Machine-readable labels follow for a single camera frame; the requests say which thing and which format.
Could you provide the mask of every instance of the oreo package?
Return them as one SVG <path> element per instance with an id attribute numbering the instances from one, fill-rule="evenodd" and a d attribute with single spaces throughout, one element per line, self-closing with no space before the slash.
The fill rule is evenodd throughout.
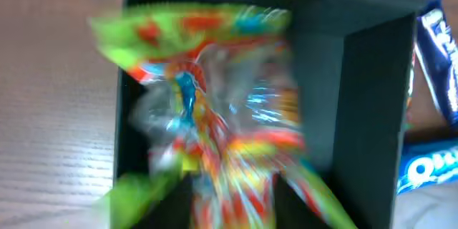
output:
<path id="1" fill-rule="evenodd" d="M 458 179 L 458 139 L 404 145 L 397 193 Z"/>
<path id="2" fill-rule="evenodd" d="M 442 0 L 431 0 L 417 18 L 415 52 L 436 108 L 458 126 L 458 48 Z"/>

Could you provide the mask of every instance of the open box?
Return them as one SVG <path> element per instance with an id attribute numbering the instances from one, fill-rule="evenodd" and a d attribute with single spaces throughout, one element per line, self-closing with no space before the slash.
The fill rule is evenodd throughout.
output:
<path id="1" fill-rule="evenodd" d="M 291 10 L 292 72 L 311 162 L 359 228 L 389 228 L 402 145 L 415 11 L 423 0 L 126 0 L 246 3 Z M 116 177 L 147 172 L 147 141 L 128 123 L 144 89 L 120 72 Z M 187 228 L 190 178 L 138 228 Z M 278 228 L 326 228 L 286 184 Z"/>

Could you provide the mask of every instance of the cardboard box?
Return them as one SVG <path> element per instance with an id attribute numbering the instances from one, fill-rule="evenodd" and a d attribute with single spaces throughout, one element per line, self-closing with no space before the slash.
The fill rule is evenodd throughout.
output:
<path id="1" fill-rule="evenodd" d="M 390 228 L 415 11 L 424 0 L 126 0 L 236 2 L 293 12 L 288 31 L 311 162 L 359 228 Z M 127 116 L 143 89 L 120 72 L 116 176 L 147 172 L 147 143 Z M 138 228 L 187 228 L 190 178 Z M 284 183 L 279 228 L 326 228 Z"/>

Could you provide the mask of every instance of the plastic wrapper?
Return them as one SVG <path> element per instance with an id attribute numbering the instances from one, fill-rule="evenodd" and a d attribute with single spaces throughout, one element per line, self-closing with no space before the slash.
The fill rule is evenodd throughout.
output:
<path id="1" fill-rule="evenodd" d="M 409 86 L 407 88 L 407 123 L 406 123 L 406 130 L 411 128 L 411 115 L 410 115 L 410 108 L 411 108 L 411 102 L 412 102 L 412 95 L 414 93 L 414 68 L 415 68 L 415 58 L 416 54 L 415 51 L 412 52 L 412 62 L 410 66 L 410 75 L 409 75 Z"/>
<path id="2" fill-rule="evenodd" d="M 431 0 L 418 17 L 415 52 L 436 108 L 458 125 L 458 48 L 441 0 Z"/>
<path id="3" fill-rule="evenodd" d="M 130 209 L 117 215 L 124 228 L 186 172 L 195 175 L 191 228 L 274 228 L 279 175 L 332 228 L 355 228 L 304 165 L 297 87 L 279 37 L 288 20 L 255 6 L 163 4 L 93 23 L 102 52 L 149 89 L 131 118 L 152 140 L 151 178 L 141 201 L 118 205 Z M 134 185 L 123 180 L 111 201 L 128 198 L 125 184 Z"/>
<path id="4" fill-rule="evenodd" d="M 458 140 L 404 146 L 398 194 L 455 180 L 458 180 Z"/>

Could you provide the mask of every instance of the wood grain surface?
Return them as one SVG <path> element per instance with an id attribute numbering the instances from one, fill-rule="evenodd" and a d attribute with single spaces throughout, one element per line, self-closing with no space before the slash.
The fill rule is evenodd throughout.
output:
<path id="1" fill-rule="evenodd" d="M 117 73 L 87 18 L 121 0 L 0 0 L 0 228 L 95 228 L 112 184 Z M 458 0 L 445 0 L 458 33 Z M 416 69 L 415 130 L 443 128 Z"/>

